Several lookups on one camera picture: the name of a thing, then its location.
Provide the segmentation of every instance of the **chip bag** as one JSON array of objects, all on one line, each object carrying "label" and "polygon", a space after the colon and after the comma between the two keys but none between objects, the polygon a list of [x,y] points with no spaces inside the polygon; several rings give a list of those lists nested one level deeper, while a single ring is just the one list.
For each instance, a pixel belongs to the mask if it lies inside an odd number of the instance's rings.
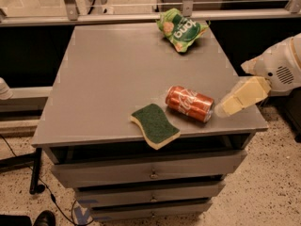
[{"label": "chip bag", "polygon": [[187,48],[208,28],[208,25],[202,25],[183,17],[181,12],[175,8],[161,13],[157,25],[176,50],[182,53],[185,53]]}]

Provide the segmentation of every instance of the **scrubbing pad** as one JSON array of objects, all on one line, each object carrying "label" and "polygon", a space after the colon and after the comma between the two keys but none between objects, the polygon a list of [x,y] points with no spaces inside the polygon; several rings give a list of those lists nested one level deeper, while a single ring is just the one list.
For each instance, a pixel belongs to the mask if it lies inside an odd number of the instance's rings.
[{"label": "scrubbing pad", "polygon": [[155,104],[147,105],[131,116],[147,143],[155,150],[167,145],[180,136],[180,130],[169,123],[161,107]]}]

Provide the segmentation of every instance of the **black shoe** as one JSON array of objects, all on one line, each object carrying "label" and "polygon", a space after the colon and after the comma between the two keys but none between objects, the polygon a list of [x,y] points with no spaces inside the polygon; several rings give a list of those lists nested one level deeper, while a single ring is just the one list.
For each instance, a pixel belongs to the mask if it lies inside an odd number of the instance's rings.
[{"label": "black shoe", "polygon": [[34,226],[55,226],[55,215],[48,210],[41,212]]}]

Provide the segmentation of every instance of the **wire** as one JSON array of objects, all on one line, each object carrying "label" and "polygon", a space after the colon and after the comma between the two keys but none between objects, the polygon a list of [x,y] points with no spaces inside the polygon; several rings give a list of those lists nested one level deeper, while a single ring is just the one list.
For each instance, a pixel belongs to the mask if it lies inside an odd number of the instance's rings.
[{"label": "wire", "polygon": [[[10,151],[12,152],[12,154],[14,156],[17,156],[17,154],[15,152],[13,152],[11,146],[9,145],[8,141],[0,134],[0,137],[6,142],[7,146],[9,147]],[[40,179],[39,177],[39,180],[45,185],[45,187],[48,189],[48,191],[50,192],[50,198],[51,198],[51,201],[55,204],[55,206],[57,207],[58,211],[62,214],[62,216],[68,221],[70,222],[71,224],[73,224],[74,226],[88,226],[89,224],[91,224],[94,219],[86,224],[77,224],[75,223],[75,220],[73,218],[73,209],[74,209],[74,206],[75,206],[75,203],[76,203],[76,200],[73,202],[72,204],[72,208],[71,208],[71,219],[69,219],[65,213],[61,210],[61,208],[58,206],[58,204],[56,203],[56,198],[55,198],[55,195],[53,194],[53,192],[51,191],[51,189],[49,188],[49,186]]]}]

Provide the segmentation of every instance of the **gray tabletop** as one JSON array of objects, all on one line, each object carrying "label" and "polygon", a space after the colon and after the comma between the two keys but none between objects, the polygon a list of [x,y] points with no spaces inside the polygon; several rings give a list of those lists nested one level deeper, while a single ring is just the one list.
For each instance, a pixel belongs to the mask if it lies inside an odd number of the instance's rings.
[{"label": "gray tabletop", "polygon": [[35,147],[143,140],[130,121],[137,109],[161,106],[181,137],[247,133],[267,128],[256,106],[207,123],[167,108],[171,86],[217,104],[238,81],[210,29],[178,54],[156,23],[75,27],[33,138]]}]

